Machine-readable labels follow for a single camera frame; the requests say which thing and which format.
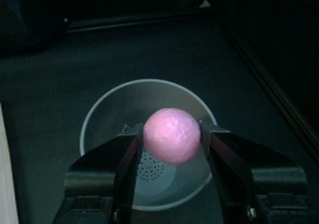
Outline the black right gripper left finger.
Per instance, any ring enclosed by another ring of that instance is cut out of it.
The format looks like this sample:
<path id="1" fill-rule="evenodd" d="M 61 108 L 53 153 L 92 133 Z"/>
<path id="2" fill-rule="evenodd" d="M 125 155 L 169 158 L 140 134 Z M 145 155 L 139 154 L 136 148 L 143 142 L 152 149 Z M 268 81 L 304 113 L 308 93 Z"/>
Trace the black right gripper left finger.
<path id="1" fill-rule="evenodd" d="M 91 149 L 65 173 L 52 224 L 131 224 L 143 124 Z"/>

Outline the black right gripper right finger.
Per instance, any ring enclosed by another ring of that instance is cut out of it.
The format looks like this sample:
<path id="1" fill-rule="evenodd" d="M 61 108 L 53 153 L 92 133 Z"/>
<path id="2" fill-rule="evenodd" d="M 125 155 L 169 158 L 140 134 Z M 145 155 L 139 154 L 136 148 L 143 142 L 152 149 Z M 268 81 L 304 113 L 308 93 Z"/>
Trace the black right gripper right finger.
<path id="1" fill-rule="evenodd" d="M 319 224 L 302 166 L 275 149 L 199 123 L 224 224 Z"/>

